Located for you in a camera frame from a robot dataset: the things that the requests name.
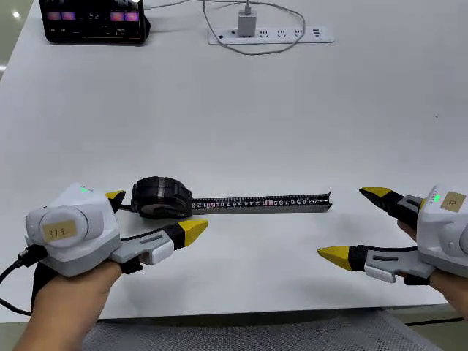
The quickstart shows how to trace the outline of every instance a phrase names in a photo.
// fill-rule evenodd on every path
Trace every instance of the black strap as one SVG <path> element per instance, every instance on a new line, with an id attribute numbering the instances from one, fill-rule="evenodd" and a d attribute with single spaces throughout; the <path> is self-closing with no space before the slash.
<path id="1" fill-rule="evenodd" d="M 369 248 L 364 245 L 350 246 L 348 262 L 353 271 L 364 272 Z"/>
<path id="2" fill-rule="evenodd" d="M 412 274 L 408 274 L 404 278 L 404 283 L 406 285 L 430 285 L 431 280 L 430 278 L 421 278 L 419 276 L 413 276 Z"/>
<path id="3" fill-rule="evenodd" d="M 120 264 L 120 268 L 122 273 L 124 274 L 132 274 L 143 269 L 143 266 L 140 263 L 138 257 L 132 258 L 130 261 Z"/>
<path id="4" fill-rule="evenodd" d="M 52 268 L 47 267 L 41 262 L 37 263 L 36 270 L 34 271 L 34 280 L 32 285 L 32 294 L 31 294 L 31 310 L 34 309 L 34 301 L 36 300 L 36 295 L 48 282 L 58 276 L 58 273 L 55 272 Z"/>

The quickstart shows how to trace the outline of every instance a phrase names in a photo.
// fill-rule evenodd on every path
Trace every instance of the white table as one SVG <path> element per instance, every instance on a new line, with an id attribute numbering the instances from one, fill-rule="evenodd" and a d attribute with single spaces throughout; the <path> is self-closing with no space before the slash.
<path id="1" fill-rule="evenodd" d="M 110 191 L 172 176 L 196 197 L 330 189 L 334 205 L 207 216 L 189 249 L 120 279 L 103 317 L 444 303 L 427 287 L 343 271 L 316 248 L 412 245 L 361 186 L 468 188 L 468 7 L 289 2 L 309 25 L 332 26 L 336 43 L 238 56 L 207 45 L 189 3 L 150 12 L 156 33 L 143 47 L 49 45 L 35 3 L 0 84 L 0 267 L 24 246 L 26 213 L 73 181 Z M 294 23 L 258 10 L 260 25 Z M 212 11 L 214 25 L 233 25 L 235 12 Z M 118 218 L 123 233 L 154 226 Z M 18 270 L 0 296 L 26 308 L 31 275 Z M 0 322 L 18 320 L 0 309 Z"/>

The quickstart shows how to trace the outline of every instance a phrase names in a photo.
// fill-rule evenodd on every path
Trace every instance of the electrical outlet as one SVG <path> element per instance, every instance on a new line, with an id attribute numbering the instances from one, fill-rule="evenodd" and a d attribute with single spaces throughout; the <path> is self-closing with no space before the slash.
<path id="1" fill-rule="evenodd" d="M 214 32 L 224 44 L 227 45 L 253 45 L 253 44 L 290 44 L 302 35 L 301 27 L 261 27 L 257 28 L 254 37 L 240 37 L 237 29 L 217 28 Z M 300 43 L 334 42 L 333 34 L 327 27 L 307 26 Z M 216 38 L 208 30 L 208 43 L 219 45 Z"/>

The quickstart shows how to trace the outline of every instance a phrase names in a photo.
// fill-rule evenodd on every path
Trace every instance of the tape measure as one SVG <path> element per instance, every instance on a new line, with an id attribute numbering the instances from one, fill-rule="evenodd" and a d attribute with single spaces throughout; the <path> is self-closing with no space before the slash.
<path id="1" fill-rule="evenodd" d="M 120 209 L 150 219 L 184 218 L 196 214 L 264 214 L 326 212 L 331 207 L 330 193 L 263 197 L 194 199 L 180 181 L 150 177 L 133 186 L 130 206 Z"/>

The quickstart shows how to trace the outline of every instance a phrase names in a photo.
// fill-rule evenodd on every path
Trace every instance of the label sticker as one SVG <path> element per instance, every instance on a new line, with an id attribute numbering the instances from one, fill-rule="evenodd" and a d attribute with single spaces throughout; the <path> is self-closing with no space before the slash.
<path id="1" fill-rule="evenodd" d="M 75 221 L 64 221 L 42 226 L 45 240 L 50 243 L 61 239 L 71 238 L 77 234 Z"/>
<path id="2" fill-rule="evenodd" d="M 448 192 L 440 208 L 452 212 L 459 212 L 466 198 L 466 195 L 459 194 L 458 192 Z"/>

